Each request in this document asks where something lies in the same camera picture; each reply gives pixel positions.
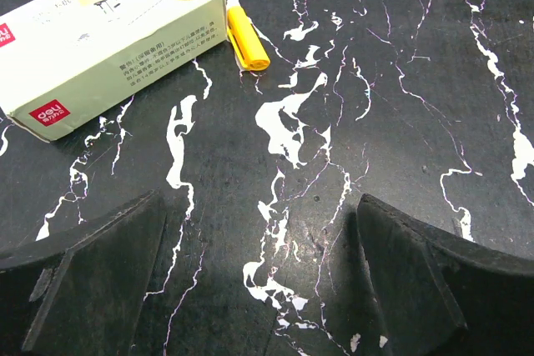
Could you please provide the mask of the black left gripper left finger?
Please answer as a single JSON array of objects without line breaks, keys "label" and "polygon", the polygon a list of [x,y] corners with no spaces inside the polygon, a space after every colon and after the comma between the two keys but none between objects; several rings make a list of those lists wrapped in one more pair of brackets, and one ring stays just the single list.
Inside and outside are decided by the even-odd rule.
[{"label": "black left gripper left finger", "polygon": [[149,191],[1,253],[3,355],[127,355],[166,222]]}]

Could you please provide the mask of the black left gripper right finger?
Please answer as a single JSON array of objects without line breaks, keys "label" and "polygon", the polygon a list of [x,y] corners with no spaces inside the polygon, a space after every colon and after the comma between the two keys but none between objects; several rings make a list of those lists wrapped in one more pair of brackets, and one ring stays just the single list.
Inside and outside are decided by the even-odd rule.
[{"label": "black left gripper right finger", "polygon": [[531,355],[533,262],[369,194],[357,231],[394,355]]}]

